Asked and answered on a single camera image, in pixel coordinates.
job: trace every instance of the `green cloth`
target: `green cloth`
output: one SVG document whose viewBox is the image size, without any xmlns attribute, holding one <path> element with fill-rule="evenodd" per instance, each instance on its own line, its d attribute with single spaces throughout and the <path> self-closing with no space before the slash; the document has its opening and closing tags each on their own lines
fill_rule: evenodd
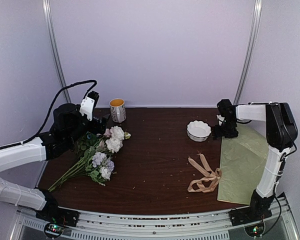
<svg viewBox="0 0 300 240">
<path fill-rule="evenodd" d="M 222 139 L 218 201 L 250 204 L 268 157 L 268 143 L 252 128 L 238 124 L 239 136 Z"/>
</svg>

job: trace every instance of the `white rose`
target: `white rose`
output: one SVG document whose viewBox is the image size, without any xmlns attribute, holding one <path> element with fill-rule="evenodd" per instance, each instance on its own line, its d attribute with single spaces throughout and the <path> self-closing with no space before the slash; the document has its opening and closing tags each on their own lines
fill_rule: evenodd
<svg viewBox="0 0 300 240">
<path fill-rule="evenodd" d="M 111 137 L 110 139 L 106 140 L 105 144 L 106 147 L 109 149 L 109 151 L 112 152 L 113 154 L 119 152 L 120 148 L 123 145 L 122 141 L 114 137 Z"/>
<path fill-rule="evenodd" d="M 111 137 L 112 138 L 119 139 L 120 141 L 125 139 L 125 132 L 119 126 L 113 126 L 110 129 L 110 132 L 111 132 Z"/>
<path fill-rule="evenodd" d="M 100 169 L 100 172 L 101 172 L 101 176 L 105 179 L 105 180 L 110 180 L 110 176 L 111 176 L 111 172 L 109 171 L 108 168 L 106 167 L 102 167 Z"/>
</svg>

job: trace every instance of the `mug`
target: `mug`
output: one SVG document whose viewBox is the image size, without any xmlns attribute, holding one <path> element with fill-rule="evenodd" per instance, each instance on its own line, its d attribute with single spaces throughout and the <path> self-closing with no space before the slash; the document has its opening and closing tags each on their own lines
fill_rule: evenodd
<svg viewBox="0 0 300 240">
<path fill-rule="evenodd" d="M 121 98 L 115 98 L 110 101 L 111 118 L 115 123 L 122 123 L 126 120 L 125 101 Z"/>
</svg>

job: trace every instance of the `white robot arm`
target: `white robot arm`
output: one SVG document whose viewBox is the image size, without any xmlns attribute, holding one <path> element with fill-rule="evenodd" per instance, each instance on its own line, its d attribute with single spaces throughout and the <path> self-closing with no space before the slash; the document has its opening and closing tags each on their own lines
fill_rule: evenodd
<svg viewBox="0 0 300 240">
<path fill-rule="evenodd" d="M 95 80 L 80 83 L 94 83 L 94 86 L 97 84 Z M 93 118 L 98 99 L 99 94 L 91 91 L 81 104 L 63 104 L 53 111 L 54 123 L 48 132 L 37 133 L 22 142 L 0 146 L 0 172 L 28 163 L 55 159 L 74 149 L 75 142 L 87 132 L 103 134 L 108 119 Z M 76 224 L 73 221 L 76 213 L 60 210 L 57 201 L 48 191 L 20 186 L 1 177 L 0 202 L 32 208 L 41 218 L 48 221 L 55 219 L 55 223 L 63 223 L 64 218 L 72 217 L 72 224 Z"/>
<path fill-rule="evenodd" d="M 232 225 L 246 224 L 261 217 L 271 216 L 270 204 L 275 198 L 276 186 L 283 175 L 287 157 L 298 136 L 297 126 L 287 103 L 250 103 L 232 105 L 229 99 L 217 104 L 219 124 L 213 128 L 214 138 L 235 138 L 237 123 L 262 121 L 266 123 L 268 157 L 260 183 L 251 196 L 250 207 L 230 212 Z"/>
</svg>

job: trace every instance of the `white backdrop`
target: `white backdrop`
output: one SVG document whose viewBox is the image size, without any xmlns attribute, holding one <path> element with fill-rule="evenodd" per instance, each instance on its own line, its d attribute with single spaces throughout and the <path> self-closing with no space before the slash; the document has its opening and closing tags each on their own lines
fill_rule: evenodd
<svg viewBox="0 0 300 240">
<path fill-rule="evenodd" d="M 234 99 L 254 0 L 51 0 L 67 84 L 98 80 L 99 107 L 215 107 Z M 85 87 L 70 90 L 72 102 Z"/>
<path fill-rule="evenodd" d="M 289 156 L 284 191 L 300 232 L 300 0 L 264 0 L 259 35 L 240 103 L 287 102 L 298 126 L 298 151 Z M 254 124 L 264 133 L 265 124 Z"/>
<path fill-rule="evenodd" d="M 0 1 L 0 146 L 35 134 L 59 89 L 42 1 Z M 64 102 L 60 96 L 55 106 Z M 34 188 L 42 165 L 29 163 L 0 177 Z M 0 240 L 8 239 L 16 210 L 0 202 Z"/>
</svg>

